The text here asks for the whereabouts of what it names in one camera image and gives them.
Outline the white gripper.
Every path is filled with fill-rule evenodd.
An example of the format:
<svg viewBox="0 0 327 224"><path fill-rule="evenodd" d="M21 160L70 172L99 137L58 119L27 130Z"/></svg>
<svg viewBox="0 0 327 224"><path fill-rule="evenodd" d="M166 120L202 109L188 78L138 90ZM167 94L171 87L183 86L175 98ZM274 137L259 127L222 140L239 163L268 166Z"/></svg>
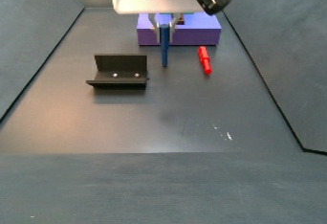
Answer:
<svg viewBox="0 0 327 224"><path fill-rule="evenodd" d="M112 0L112 5L119 14L148 13L158 43L160 43L160 22L156 20L156 13L172 13L168 23L170 42L172 43L176 25L184 17L180 12L203 11L196 0Z"/></svg>

